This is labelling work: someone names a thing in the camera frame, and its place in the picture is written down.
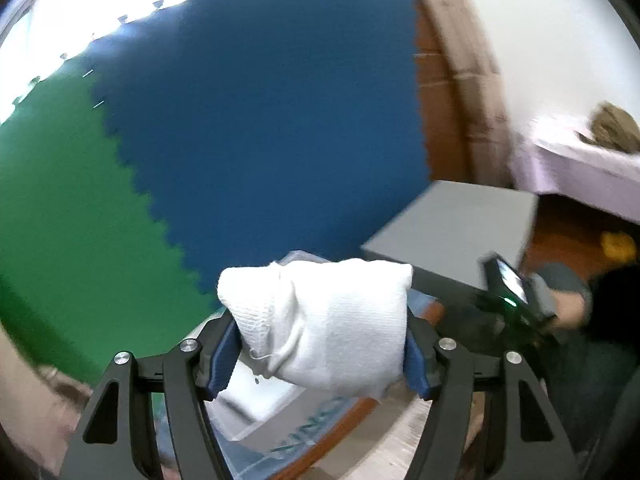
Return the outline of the person right hand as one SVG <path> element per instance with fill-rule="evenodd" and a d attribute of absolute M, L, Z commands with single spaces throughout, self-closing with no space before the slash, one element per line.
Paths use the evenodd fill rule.
<path fill-rule="evenodd" d="M 552 289 L 555 315 L 552 330 L 578 330 L 587 322 L 591 311 L 591 298 L 580 292 Z"/>

